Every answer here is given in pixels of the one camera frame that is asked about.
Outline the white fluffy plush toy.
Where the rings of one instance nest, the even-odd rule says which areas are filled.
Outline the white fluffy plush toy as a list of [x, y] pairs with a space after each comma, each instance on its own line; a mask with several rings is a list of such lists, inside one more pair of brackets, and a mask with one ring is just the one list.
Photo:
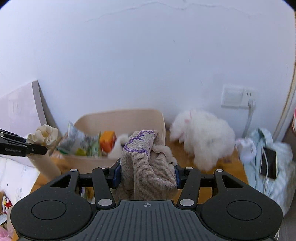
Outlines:
[[227, 121], [214, 114], [192, 109], [175, 117], [170, 126], [170, 141], [183, 143], [197, 168], [210, 171], [219, 159], [232, 155], [235, 132]]

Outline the beige purple knit sock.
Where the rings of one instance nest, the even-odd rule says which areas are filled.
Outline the beige purple knit sock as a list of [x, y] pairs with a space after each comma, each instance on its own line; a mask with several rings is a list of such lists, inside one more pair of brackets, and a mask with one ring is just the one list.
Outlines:
[[130, 200], [170, 200], [177, 194], [177, 159], [158, 131], [135, 131], [120, 163], [122, 187]]

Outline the white pillow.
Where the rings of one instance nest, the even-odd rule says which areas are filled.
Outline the white pillow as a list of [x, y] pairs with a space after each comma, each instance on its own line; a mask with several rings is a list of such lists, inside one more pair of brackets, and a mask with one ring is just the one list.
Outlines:
[[30, 194], [39, 174], [34, 167], [1, 157], [1, 192], [15, 205]]

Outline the orange bear print box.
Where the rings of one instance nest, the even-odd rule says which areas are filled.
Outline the orange bear print box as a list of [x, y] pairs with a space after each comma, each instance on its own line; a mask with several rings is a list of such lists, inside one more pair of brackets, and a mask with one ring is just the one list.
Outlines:
[[100, 136], [99, 144], [105, 153], [110, 153], [116, 141], [116, 134], [114, 131], [104, 131], [103, 134]]

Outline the green snack bag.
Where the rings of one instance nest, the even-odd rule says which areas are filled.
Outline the green snack bag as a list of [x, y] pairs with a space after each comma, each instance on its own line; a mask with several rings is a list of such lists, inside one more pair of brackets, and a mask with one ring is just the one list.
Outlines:
[[98, 139], [94, 140], [89, 145], [89, 148], [86, 151], [86, 156], [96, 158], [102, 157], [102, 150]]

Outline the white thermos bottle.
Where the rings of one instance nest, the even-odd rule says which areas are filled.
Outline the white thermos bottle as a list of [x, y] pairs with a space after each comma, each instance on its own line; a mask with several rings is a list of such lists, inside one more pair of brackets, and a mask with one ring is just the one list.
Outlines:
[[61, 175], [61, 171], [58, 166], [51, 160], [49, 154], [27, 155], [30, 162], [39, 170], [39, 172], [46, 177], [48, 181], [52, 181]]

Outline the white wall socket panel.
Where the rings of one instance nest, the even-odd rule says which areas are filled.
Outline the white wall socket panel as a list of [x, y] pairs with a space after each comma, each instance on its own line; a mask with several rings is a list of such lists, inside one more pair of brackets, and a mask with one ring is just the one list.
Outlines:
[[252, 87], [225, 84], [222, 89], [221, 106], [223, 108], [248, 109], [259, 97], [259, 91]]

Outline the lilac headboard panel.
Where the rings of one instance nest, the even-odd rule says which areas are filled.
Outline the lilac headboard panel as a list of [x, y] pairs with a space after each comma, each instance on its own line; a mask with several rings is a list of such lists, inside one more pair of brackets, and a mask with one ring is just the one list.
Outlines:
[[1, 94], [1, 129], [26, 137], [45, 124], [57, 127], [37, 80]]

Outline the smartphone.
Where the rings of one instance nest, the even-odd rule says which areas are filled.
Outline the smartphone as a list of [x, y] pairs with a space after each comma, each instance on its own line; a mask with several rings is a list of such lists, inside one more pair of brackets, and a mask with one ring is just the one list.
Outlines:
[[277, 178], [276, 151], [267, 147], [262, 148], [260, 175], [273, 181]]

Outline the white charger plug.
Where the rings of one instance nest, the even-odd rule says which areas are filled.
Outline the white charger plug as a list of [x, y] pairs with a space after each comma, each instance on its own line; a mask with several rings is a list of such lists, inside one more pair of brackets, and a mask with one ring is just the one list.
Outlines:
[[257, 154], [256, 146], [250, 138], [240, 138], [235, 141], [239, 158], [243, 164], [250, 163]]

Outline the striped light blue cloth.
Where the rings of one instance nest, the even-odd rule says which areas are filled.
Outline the striped light blue cloth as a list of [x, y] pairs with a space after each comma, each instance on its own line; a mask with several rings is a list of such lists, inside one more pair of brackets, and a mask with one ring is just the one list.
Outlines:
[[287, 214], [295, 194], [295, 161], [289, 144], [274, 142], [265, 128], [236, 141], [251, 187], [275, 201]]

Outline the silver green chip bag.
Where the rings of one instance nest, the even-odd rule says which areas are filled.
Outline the silver green chip bag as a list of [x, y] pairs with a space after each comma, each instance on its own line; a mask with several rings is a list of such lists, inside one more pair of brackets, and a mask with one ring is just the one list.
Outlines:
[[56, 146], [56, 149], [64, 155], [86, 156], [89, 145], [94, 140], [99, 140], [100, 136], [101, 133], [94, 136], [87, 135], [69, 122], [67, 133]]

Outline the beige plastic storage bin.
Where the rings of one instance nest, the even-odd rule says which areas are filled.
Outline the beige plastic storage bin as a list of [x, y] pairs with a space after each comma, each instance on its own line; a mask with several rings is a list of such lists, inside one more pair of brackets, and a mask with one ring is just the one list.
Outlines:
[[[74, 123], [74, 126], [87, 135], [95, 135], [105, 131], [114, 131], [117, 137], [131, 135], [135, 131], [158, 131], [158, 143], [165, 144], [166, 125], [161, 111], [156, 109], [123, 109], [101, 113], [86, 114]], [[86, 157], [64, 155], [53, 151], [51, 160], [64, 173], [77, 169], [80, 173], [90, 173], [100, 166], [111, 167], [117, 160], [108, 157]]]

